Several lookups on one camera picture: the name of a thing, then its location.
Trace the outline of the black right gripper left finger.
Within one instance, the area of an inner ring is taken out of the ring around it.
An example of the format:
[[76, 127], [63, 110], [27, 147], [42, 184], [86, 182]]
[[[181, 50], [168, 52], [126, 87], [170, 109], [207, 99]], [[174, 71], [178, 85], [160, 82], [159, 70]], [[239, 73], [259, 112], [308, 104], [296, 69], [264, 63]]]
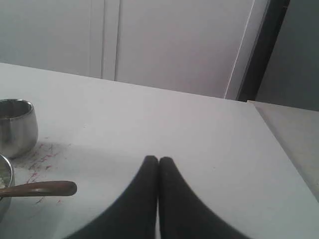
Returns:
[[70, 239], [154, 239], [156, 237], [159, 161], [144, 158], [137, 174], [100, 216]]

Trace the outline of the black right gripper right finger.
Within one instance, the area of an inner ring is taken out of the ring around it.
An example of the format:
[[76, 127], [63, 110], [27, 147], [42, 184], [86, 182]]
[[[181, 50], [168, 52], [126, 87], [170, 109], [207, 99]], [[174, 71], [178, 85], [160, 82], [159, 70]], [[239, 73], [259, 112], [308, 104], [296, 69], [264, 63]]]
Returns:
[[246, 239], [192, 191], [173, 159], [159, 161], [159, 230], [162, 239]]

